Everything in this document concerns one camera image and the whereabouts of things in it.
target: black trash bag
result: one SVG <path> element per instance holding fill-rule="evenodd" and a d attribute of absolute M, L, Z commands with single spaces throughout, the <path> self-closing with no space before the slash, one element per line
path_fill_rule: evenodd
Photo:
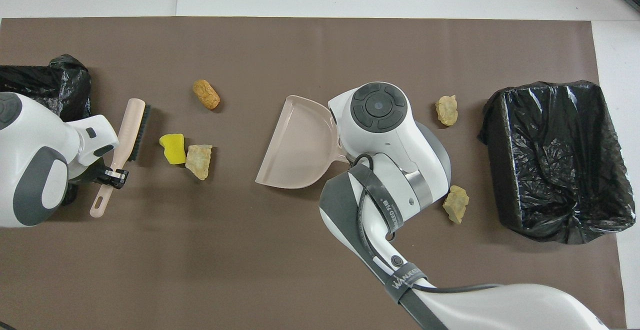
<path fill-rule="evenodd" d="M 48 66 L 0 65 L 2 91 L 27 96 L 64 122 L 91 116 L 89 70 L 70 54 L 52 59 Z M 67 184 L 62 205 L 71 204 L 77 194 L 77 185 Z"/>
<path fill-rule="evenodd" d="M 585 244 L 636 221 L 633 190 L 601 88 L 535 82 L 484 105 L 500 222 L 538 242 Z"/>

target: beige brush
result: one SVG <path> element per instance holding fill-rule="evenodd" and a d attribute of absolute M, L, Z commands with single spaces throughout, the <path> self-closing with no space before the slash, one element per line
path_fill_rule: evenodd
<path fill-rule="evenodd" d="M 122 125 L 120 125 L 118 132 L 119 145 L 113 152 L 113 161 L 110 165 L 112 170 L 115 171 L 116 169 L 122 169 L 124 164 L 130 158 L 136 145 L 145 109 L 146 103 L 140 99 L 129 99 L 128 103 L 126 103 L 126 109 L 124 111 L 124 116 L 122 117 Z M 100 186 L 98 194 L 91 206 L 91 210 L 89 211 L 89 214 L 91 214 L 92 217 L 100 218 L 103 216 L 113 191 L 114 188 L 111 186 Z"/>

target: gray velcro strap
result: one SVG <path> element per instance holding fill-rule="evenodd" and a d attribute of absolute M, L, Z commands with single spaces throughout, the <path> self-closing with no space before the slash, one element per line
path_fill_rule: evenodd
<path fill-rule="evenodd" d="M 375 207 L 382 214 L 389 233 L 400 229 L 404 221 L 400 210 L 398 210 L 398 205 L 396 205 L 396 201 L 393 200 L 393 197 L 391 197 L 391 194 L 375 173 L 364 164 L 355 165 L 349 169 L 349 173 L 365 188 Z"/>
<path fill-rule="evenodd" d="M 384 289 L 399 304 L 400 298 L 422 278 L 426 278 L 425 274 L 413 262 L 406 262 L 384 282 Z"/>

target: yellow sponge piece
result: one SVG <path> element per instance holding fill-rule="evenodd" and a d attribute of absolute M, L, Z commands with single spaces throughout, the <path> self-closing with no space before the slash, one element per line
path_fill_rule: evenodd
<path fill-rule="evenodd" d="M 160 145 L 164 148 L 164 157 L 169 164 L 184 164 L 187 161 L 185 136 L 183 134 L 163 135 L 160 137 Z"/>

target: black plastic bag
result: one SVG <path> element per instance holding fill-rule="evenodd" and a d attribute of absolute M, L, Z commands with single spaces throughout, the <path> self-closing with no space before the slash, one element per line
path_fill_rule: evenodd
<path fill-rule="evenodd" d="M 0 91 L 28 96 L 64 122 L 91 116 L 89 70 L 69 54 L 48 66 L 0 66 Z"/>
<path fill-rule="evenodd" d="M 633 191 L 601 88 L 535 82 L 482 110 L 500 222 L 530 239 L 585 244 L 636 221 Z"/>

